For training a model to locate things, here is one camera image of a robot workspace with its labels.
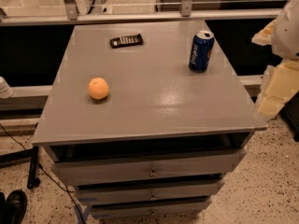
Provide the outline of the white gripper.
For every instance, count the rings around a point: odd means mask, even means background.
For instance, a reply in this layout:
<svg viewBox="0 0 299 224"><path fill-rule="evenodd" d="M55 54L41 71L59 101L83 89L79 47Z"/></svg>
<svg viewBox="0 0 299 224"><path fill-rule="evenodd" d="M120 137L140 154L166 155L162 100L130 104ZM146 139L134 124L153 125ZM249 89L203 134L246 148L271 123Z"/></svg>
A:
<svg viewBox="0 0 299 224"><path fill-rule="evenodd" d="M299 0L290 0L277 19L255 34L251 42L272 44L272 52L284 59L278 66L267 66L256 101L257 116L273 119L299 92L299 62L292 61L299 59Z"/></svg>

